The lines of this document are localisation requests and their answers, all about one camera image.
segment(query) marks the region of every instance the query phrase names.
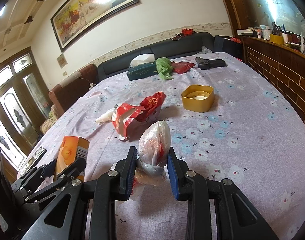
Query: ceiling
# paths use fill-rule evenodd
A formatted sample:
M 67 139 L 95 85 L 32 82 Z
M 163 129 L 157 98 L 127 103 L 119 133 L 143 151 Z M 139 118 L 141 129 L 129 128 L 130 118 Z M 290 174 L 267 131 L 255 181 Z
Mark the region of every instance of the ceiling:
M 0 56 L 6 50 L 31 41 L 45 17 L 59 1 L 9 0 L 0 17 Z

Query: sofa backrest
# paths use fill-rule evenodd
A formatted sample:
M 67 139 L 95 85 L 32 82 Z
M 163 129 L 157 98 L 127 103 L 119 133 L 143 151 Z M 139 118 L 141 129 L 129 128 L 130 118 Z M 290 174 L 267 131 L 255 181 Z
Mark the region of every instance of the sofa backrest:
M 196 53 L 201 52 L 202 46 L 206 46 L 208 49 L 213 50 L 214 37 L 210 33 L 194 33 L 193 35 L 182 37 L 178 41 L 167 39 L 132 50 L 102 62 L 97 69 L 99 82 L 108 77 L 127 71 L 131 60 L 140 54 L 154 53 L 155 59 L 160 57 L 172 59 L 195 55 Z
M 54 103 L 59 116 L 89 91 L 90 83 L 98 83 L 97 68 L 94 64 L 74 72 L 49 92 L 49 98 Z

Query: floral tablecloth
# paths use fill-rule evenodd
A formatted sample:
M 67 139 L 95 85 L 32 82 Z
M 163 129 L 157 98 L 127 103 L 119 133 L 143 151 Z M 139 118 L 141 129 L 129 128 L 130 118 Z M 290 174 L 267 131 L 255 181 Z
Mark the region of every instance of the floral tablecloth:
M 182 75 L 173 73 L 170 81 L 156 75 L 130 82 L 121 73 L 100 82 L 36 145 L 35 149 L 47 149 L 38 166 L 57 157 L 63 136 L 81 136 L 90 141 L 85 179 L 97 179 L 124 159 L 130 146 L 138 146 L 149 124 L 139 123 L 124 142 L 117 139 L 111 122 L 98 126 L 95 119 L 116 103 L 138 105 L 144 97 L 163 91 L 167 98 L 159 119 L 171 128 L 177 157 L 206 178 L 231 178 L 278 237 L 291 239 L 305 220 L 305 125 L 278 90 L 249 66 L 222 52 L 199 56 L 221 58 L 227 67 L 195 66 Z M 194 59 L 175 61 L 195 63 Z M 209 112 L 183 108 L 181 93 L 192 84 L 214 87 L 215 102 Z M 116 209 L 119 240 L 184 239 L 187 202 L 174 199 L 169 180 L 159 187 L 146 186 L 136 201 Z

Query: orange box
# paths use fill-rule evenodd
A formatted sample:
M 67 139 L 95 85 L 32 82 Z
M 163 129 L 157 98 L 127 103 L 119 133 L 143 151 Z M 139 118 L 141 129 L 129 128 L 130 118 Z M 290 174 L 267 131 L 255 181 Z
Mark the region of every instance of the orange box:
M 55 170 L 55 178 L 72 164 L 76 158 L 84 158 L 87 160 L 89 141 L 78 136 L 65 136 L 62 140 Z M 82 171 L 77 177 L 84 181 L 85 171 Z

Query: yellow container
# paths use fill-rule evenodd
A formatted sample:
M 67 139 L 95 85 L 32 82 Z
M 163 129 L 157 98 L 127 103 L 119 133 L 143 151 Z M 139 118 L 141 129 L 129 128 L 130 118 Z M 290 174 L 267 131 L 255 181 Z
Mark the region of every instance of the yellow container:
M 270 34 L 270 41 L 273 42 L 273 43 L 281 44 L 281 45 L 284 44 L 283 36 L 278 36 L 278 35 L 275 35 L 275 34 Z
M 191 85 L 181 93 L 183 108 L 204 113 L 214 103 L 214 88 L 210 86 Z

